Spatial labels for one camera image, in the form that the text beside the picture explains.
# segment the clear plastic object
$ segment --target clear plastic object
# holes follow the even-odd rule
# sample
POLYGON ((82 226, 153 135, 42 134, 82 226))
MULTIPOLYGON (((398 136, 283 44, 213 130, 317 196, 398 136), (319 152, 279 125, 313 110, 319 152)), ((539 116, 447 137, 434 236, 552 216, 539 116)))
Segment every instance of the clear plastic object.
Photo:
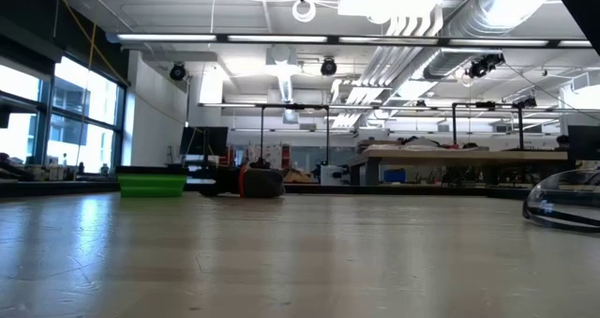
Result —
POLYGON ((555 174, 533 188, 523 217, 550 228, 600 233, 600 171, 555 174))

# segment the security camera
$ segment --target security camera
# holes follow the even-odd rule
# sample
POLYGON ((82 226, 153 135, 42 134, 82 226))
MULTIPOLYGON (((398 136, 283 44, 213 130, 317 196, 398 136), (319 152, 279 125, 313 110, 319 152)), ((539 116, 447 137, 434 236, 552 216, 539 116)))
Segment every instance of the security camera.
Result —
POLYGON ((186 72, 186 64, 175 63, 171 69, 171 79, 174 81, 183 81, 188 73, 186 72))
POLYGON ((323 76, 332 76, 338 71, 338 65, 332 57, 326 57, 322 61, 321 74, 323 76))

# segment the monitor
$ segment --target monitor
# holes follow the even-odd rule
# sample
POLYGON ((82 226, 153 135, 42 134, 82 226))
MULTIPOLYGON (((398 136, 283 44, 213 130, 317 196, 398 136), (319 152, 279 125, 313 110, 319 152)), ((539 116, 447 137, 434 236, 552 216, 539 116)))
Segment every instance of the monitor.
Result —
POLYGON ((600 127, 569 126, 569 159, 600 160, 600 127))
POLYGON ((181 137, 181 155, 204 155, 204 139, 207 156, 227 156, 227 127, 186 127, 181 137))

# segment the workbench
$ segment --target workbench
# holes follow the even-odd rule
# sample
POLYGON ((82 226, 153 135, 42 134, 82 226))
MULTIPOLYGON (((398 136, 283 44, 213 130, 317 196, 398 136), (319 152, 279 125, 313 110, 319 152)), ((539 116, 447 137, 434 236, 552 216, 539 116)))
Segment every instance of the workbench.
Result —
POLYGON ((409 151, 399 149, 367 149, 350 159, 351 183, 360 185, 360 168, 365 166, 367 186, 379 185, 380 165, 427 165, 427 166, 498 166, 498 165, 544 165, 567 162, 566 152, 482 150, 431 150, 409 151))

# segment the ceiling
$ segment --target ceiling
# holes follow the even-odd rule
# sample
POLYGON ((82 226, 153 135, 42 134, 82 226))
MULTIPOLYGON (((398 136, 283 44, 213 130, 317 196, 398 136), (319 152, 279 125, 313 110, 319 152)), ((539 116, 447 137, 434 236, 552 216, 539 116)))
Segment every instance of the ceiling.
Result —
MULTIPOLYGON (((212 30, 216 33, 369 35, 380 34, 387 29, 387 26, 371 23, 364 17, 339 16, 336 9, 322 6, 317 7, 317 15, 312 22, 300 23, 292 16, 292 2, 267 3, 272 25, 269 31, 262 3, 248 0, 102 0, 116 17, 98 5, 97 0, 68 1, 82 14, 111 32, 208 33, 211 31, 212 13, 212 30)), ((461 1, 446 0, 443 4, 444 16, 450 14, 461 1)), ((584 38, 560 0, 549 0, 529 20, 514 29, 509 37, 584 38)), ((267 45, 161 44, 153 48, 156 53, 164 53, 167 59, 178 52, 217 53, 232 74, 232 82, 237 85, 226 85, 226 96, 266 95, 269 88, 278 86, 277 78, 262 72, 267 45)), ((320 63, 325 56, 336 58, 337 77, 360 75, 376 48, 311 45, 297 46, 296 49, 304 65, 303 74, 292 77, 294 88, 329 90, 334 78, 324 78, 319 73, 320 63)), ((513 69, 499 67, 486 78, 476 80, 470 87, 460 81, 440 83, 432 89, 435 93, 433 98, 501 100, 531 86, 528 80, 539 83, 554 94, 557 85, 566 81, 565 78, 557 78, 557 75, 575 76, 585 68, 600 63, 600 57, 594 51, 507 50, 504 56, 513 69), (542 68, 547 70, 548 76, 543 75, 542 68)), ((538 104, 556 104, 545 93, 538 93, 537 97, 542 100, 538 104)))

